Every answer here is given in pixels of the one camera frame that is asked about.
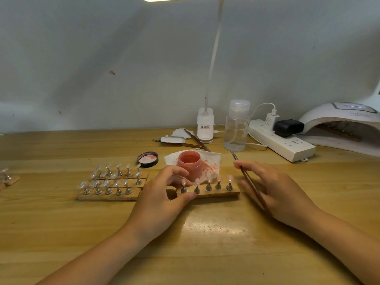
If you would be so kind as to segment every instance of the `black power adapter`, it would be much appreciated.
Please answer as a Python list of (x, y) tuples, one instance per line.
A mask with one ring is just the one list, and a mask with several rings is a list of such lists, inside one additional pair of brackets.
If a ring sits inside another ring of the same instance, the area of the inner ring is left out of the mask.
[(295, 119), (281, 120), (274, 124), (273, 131), (277, 135), (286, 138), (290, 135), (301, 133), (304, 127), (305, 124)]

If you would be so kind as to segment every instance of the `tweezers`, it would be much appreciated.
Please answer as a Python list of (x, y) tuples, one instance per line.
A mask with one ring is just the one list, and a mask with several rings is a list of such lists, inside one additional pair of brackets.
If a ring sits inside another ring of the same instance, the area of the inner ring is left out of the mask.
[(184, 130), (185, 130), (185, 132), (186, 132), (187, 134), (189, 134), (189, 136), (190, 136), (192, 139), (195, 140), (195, 142), (197, 142), (198, 144), (200, 144), (200, 145), (202, 146), (203, 149), (205, 149), (205, 150), (208, 151), (208, 152), (211, 152), (211, 150), (210, 150), (205, 144), (203, 144), (203, 143), (201, 142), (201, 140), (199, 140), (197, 137), (195, 137), (192, 133), (190, 133), (190, 132), (187, 131), (186, 129), (184, 129)]
[[(234, 157), (235, 160), (239, 160), (238, 157), (235, 155), (234, 152), (231, 152), (231, 154), (232, 154), (232, 156)], [(243, 173), (243, 175), (244, 175), (245, 179), (247, 180), (247, 182), (249, 183), (249, 185), (251, 185), (251, 188), (253, 189), (253, 191), (254, 191), (254, 193), (255, 193), (257, 199), (259, 200), (260, 204), (263, 206), (264, 211), (267, 213), (267, 215), (268, 215), (269, 217), (273, 217), (273, 215), (272, 215), (272, 213), (269, 211), (269, 208), (268, 208), (268, 206), (266, 205), (266, 203), (265, 203), (263, 197), (261, 196), (260, 192), (257, 190), (256, 186), (255, 186), (254, 183), (252, 182), (251, 177), (249, 177), (247, 171), (245, 171), (245, 170), (243, 169), (243, 167), (240, 167), (240, 170), (241, 170), (241, 172)]]
[(190, 148), (203, 149), (202, 146), (193, 145), (193, 144), (187, 144), (187, 143), (166, 143), (166, 142), (161, 142), (161, 140), (158, 140), (158, 139), (153, 139), (153, 141), (160, 142), (162, 144), (180, 145), (180, 146), (185, 146), (185, 147), (190, 147)]

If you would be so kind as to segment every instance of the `jar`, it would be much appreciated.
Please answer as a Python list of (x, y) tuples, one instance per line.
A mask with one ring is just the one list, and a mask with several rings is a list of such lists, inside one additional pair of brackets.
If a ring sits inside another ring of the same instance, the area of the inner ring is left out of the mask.
[(185, 151), (179, 154), (177, 166), (184, 168), (189, 172), (186, 177), (190, 182), (202, 176), (203, 161), (201, 155), (195, 151)]

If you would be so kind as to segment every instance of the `white wall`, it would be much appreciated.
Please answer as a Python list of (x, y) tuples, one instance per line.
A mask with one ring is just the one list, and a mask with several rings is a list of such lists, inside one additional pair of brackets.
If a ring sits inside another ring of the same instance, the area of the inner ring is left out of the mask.
[[(0, 0), (0, 132), (195, 125), (217, 6)], [(226, 0), (210, 94), (216, 123), (233, 98), (274, 102), (297, 118), (370, 95), (380, 76), (379, 8), (380, 0)]]

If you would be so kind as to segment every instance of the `hand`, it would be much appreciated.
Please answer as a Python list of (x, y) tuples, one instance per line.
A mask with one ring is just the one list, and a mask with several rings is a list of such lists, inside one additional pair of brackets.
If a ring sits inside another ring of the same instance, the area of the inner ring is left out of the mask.
[[(302, 231), (311, 218), (320, 211), (291, 177), (285, 173), (278, 172), (272, 166), (254, 161), (235, 161), (234, 166), (239, 169), (241, 166), (261, 178), (267, 192), (266, 194), (262, 191), (259, 193), (262, 195), (273, 217), (280, 222)], [(245, 187), (247, 194), (262, 207), (249, 183), (244, 180), (242, 185)]]
[(183, 207), (197, 195), (193, 192), (182, 194), (170, 201), (166, 193), (167, 186), (181, 187), (182, 179), (186, 186), (188, 171), (178, 166), (166, 166), (145, 186), (129, 216), (125, 226), (136, 231), (146, 244), (161, 235), (176, 219)]

